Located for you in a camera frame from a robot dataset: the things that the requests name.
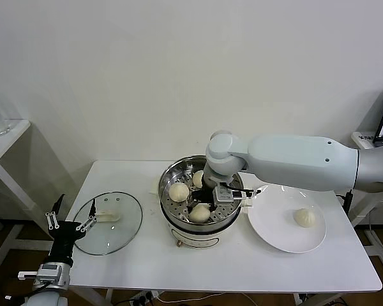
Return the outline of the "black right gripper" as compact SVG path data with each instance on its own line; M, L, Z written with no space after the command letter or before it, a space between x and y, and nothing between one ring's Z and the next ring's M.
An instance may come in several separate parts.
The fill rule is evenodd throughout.
M209 204L209 211L215 211L216 205L214 204L213 200L213 190L213 188L202 181L202 187L198 190L192 191L191 196L187 199L188 213L191 213L193 208L197 206L198 203Z

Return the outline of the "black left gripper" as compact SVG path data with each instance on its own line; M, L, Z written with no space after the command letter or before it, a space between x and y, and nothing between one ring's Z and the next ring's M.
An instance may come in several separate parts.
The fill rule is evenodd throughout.
M85 233L96 222L96 200L92 199L89 215L85 222L57 220L65 194L53 204L51 211L45 213L49 234L54 239L49 252L49 261L72 265L73 246L77 240L85 237Z

